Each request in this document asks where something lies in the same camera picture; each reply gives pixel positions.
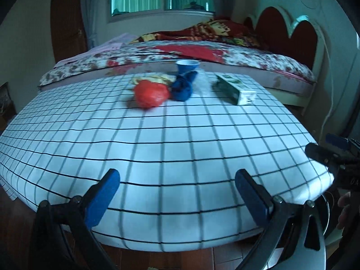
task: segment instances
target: red blanket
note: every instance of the red blanket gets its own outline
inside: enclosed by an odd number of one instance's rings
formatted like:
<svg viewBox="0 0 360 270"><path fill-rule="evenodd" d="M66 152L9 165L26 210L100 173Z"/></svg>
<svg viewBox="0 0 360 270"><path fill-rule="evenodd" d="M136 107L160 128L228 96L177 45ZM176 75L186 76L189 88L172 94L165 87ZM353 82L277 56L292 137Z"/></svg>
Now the red blanket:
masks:
<svg viewBox="0 0 360 270"><path fill-rule="evenodd" d="M266 49L261 39L245 25L228 19L212 19L178 31L158 31L138 37L132 43L147 41L211 41L242 47Z"/></svg>

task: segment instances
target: blue cloth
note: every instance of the blue cloth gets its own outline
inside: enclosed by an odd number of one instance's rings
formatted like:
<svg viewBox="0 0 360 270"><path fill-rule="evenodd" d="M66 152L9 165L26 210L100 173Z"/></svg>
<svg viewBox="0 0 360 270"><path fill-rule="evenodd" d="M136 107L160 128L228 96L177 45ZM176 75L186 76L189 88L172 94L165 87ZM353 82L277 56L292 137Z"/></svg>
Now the blue cloth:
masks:
<svg viewBox="0 0 360 270"><path fill-rule="evenodd" d="M187 101L193 94L192 82L197 75L196 71L188 72L184 76L178 75L171 87L171 96L178 101Z"/></svg>

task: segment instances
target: blue gripper pad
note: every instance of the blue gripper pad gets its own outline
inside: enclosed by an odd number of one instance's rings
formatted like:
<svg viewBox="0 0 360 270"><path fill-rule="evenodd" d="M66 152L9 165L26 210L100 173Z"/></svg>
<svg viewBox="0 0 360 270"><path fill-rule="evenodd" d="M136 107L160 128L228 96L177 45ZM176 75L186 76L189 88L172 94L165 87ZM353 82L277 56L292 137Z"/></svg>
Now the blue gripper pad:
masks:
<svg viewBox="0 0 360 270"><path fill-rule="evenodd" d="M256 225L266 227L273 207L270 194L245 169L236 172L235 185Z"/></svg>
<svg viewBox="0 0 360 270"><path fill-rule="evenodd" d="M348 139L333 134L326 134L325 142L337 148L340 148L343 151L347 151L350 149L350 143Z"/></svg>
<svg viewBox="0 0 360 270"><path fill-rule="evenodd" d="M83 197L85 206L84 222L88 229L99 224L120 185L120 174L109 169L103 178L89 188Z"/></svg>

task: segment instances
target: metal screw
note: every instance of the metal screw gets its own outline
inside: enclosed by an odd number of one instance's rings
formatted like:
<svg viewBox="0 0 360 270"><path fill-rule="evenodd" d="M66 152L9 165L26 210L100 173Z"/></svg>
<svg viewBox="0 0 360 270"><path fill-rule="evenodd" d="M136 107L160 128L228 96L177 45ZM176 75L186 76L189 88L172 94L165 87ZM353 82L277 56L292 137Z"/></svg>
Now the metal screw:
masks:
<svg viewBox="0 0 360 270"><path fill-rule="evenodd" d="M81 196L74 196L72 199L71 199L71 202L72 203L75 203L75 204L78 204L80 203L82 197Z"/></svg>
<svg viewBox="0 0 360 270"><path fill-rule="evenodd" d="M274 196L273 200L279 204L281 204L284 201L280 196Z"/></svg>
<svg viewBox="0 0 360 270"><path fill-rule="evenodd" d="M314 208L315 207L315 203L311 200L307 200L306 204L310 207L310 208Z"/></svg>
<svg viewBox="0 0 360 270"><path fill-rule="evenodd" d="M48 202L47 200L43 200L43 201L41 201L40 204L39 204L39 206L42 207L42 208L44 208L44 207L46 207L46 206L48 206L48 205L49 205L49 202Z"/></svg>

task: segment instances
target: red headboard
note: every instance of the red headboard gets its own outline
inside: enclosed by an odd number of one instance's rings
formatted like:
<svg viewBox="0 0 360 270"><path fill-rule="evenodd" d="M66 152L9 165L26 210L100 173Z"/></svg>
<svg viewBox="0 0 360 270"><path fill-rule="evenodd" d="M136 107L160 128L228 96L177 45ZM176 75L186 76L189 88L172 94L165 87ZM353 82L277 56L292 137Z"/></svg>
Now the red headboard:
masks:
<svg viewBox="0 0 360 270"><path fill-rule="evenodd" d="M307 16L301 16L303 20L298 19L291 23L287 13L284 10L281 12L275 7L268 7L262 11L255 32L264 39L271 52L291 57L313 69L318 47L316 30L306 20ZM247 17L244 25L253 29L253 20Z"/></svg>

